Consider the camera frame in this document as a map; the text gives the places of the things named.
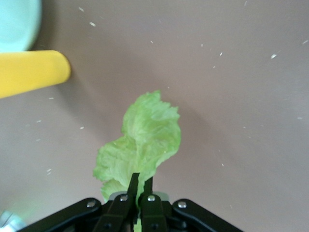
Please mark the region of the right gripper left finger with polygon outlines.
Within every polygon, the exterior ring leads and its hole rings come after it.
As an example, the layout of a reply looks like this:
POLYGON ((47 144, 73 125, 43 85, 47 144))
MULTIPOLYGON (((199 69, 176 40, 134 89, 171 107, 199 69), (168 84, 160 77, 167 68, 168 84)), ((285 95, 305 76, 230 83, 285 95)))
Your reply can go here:
POLYGON ((136 218, 138 173, 125 192, 117 192, 105 204, 86 198, 22 229, 21 232, 131 232, 136 218))

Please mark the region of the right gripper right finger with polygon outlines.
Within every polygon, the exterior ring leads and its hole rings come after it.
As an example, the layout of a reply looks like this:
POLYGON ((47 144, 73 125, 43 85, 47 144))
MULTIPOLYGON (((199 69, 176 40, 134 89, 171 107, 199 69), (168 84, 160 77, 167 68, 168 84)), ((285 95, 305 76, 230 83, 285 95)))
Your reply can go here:
POLYGON ((141 195, 143 232, 240 232, 241 229, 189 199, 174 203, 153 192, 153 179, 145 182, 141 195))

